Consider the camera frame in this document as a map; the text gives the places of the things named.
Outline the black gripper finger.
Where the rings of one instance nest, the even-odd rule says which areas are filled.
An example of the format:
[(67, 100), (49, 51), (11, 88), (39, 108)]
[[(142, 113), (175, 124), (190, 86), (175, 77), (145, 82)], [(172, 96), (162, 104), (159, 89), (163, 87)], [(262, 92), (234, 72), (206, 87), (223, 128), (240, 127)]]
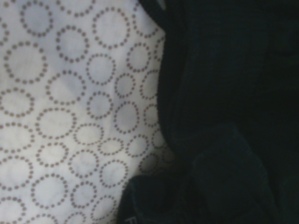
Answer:
[(164, 209), (164, 182), (155, 177), (135, 176), (121, 196), (116, 222), (145, 224), (147, 218), (161, 216)]

